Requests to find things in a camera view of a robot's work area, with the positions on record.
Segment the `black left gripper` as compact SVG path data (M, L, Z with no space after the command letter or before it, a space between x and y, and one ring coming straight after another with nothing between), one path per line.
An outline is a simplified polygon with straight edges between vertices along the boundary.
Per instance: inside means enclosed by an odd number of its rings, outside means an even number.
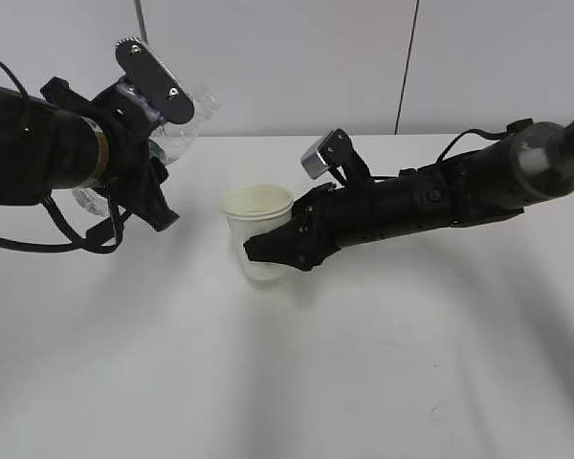
M104 133L120 132L143 147L150 159L119 185L119 202L160 232L174 224L179 214L168 206L162 191L168 178L162 164L166 154L149 137L166 120L189 123L195 106L184 86L141 39L120 40L115 57L125 76L93 99L78 94L67 80L57 76L44 84L40 93L55 107L93 120Z

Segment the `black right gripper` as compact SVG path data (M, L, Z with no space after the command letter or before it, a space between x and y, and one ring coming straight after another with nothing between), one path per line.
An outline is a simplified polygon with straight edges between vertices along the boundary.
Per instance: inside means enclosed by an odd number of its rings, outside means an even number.
M289 226L255 235L243 247L250 261L309 272L343 248L374 241L370 216L368 194L323 184L296 199Z

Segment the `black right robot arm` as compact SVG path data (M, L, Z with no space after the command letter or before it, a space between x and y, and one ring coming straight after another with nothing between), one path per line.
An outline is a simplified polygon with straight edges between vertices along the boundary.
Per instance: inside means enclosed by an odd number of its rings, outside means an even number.
M248 259L309 272L343 248L502 222L574 192L574 121L524 119L474 133L490 145L444 149L431 164L375 176L348 135L331 130L300 162L310 178L328 172L333 182L297 199L287 223L247 239Z

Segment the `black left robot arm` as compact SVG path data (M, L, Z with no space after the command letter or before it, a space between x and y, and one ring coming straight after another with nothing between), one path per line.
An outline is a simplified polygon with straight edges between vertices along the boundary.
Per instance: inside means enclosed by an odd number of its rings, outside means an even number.
M55 189L91 188L156 231L174 223L150 152L159 127L192 121L189 92L138 37L120 40L124 74L93 99L59 77L39 98L0 87L0 206L35 206Z

